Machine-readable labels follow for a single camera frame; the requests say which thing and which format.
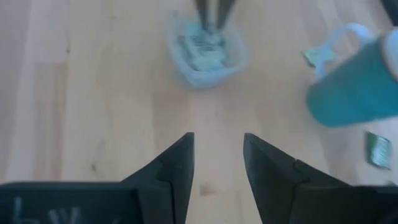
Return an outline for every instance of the teal cup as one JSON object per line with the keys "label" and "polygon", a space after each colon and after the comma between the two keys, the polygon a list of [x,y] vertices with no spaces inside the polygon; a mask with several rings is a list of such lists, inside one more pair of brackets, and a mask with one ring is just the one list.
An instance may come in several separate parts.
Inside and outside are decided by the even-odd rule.
{"label": "teal cup", "polygon": [[361,50],[307,92],[313,117],[329,127],[398,115],[398,30]]}

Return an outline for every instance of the plastic container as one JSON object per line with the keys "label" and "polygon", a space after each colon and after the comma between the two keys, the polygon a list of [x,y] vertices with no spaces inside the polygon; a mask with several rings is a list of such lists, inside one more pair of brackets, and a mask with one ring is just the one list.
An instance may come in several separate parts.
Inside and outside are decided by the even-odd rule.
{"label": "plastic container", "polygon": [[183,18],[174,12],[170,22],[168,31],[168,42],[171,57],[176,64],[183,79],[194,89],[201,90],[213,88],[222,84],[226,79],[234,74],[244,70],[248,64],[248,54],[246,47],[237,28],[230,22],[223,31],[223,35],[228,46],[229,62],[226,68],[211,71],[200,72],[192,69],[192,67],[183,58],[181,46],[178,37],[183,33],[184,27],[195,21],[190,18]]}

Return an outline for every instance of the green packet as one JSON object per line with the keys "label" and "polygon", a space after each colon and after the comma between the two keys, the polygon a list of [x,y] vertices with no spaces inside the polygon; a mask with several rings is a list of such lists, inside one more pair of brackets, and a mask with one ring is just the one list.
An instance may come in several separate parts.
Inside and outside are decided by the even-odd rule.
{"label": "green packet", "polygon": [[366,152],[368,163],[380,169],[391,169],[392,146],[390,140],[367,131]]}

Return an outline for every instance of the wooden floor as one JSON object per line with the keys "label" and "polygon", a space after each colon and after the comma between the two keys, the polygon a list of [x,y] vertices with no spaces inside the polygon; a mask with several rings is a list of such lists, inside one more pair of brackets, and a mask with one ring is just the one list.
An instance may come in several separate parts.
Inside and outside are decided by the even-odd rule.
{"label": "wooden floor", "polygon": [[[166,18],[175,5],[192,3],[0,2],[0,30],[13,30],[0,38],[1,182],[121,180],[188,131],[195,178],[187,223],[260,223],[245,132],[350,184],[398,180],[398,167],[377,170],[363,154],[365,130],[396,146],[398,120],[328,129],[304,104],[313,70],[300,51],[347,22],[391,29],[379,1],[238,1],[233,21],[249,65],[207,91],[184,88],[169,57]],[[348,37],[336,51],[355,50]]]}

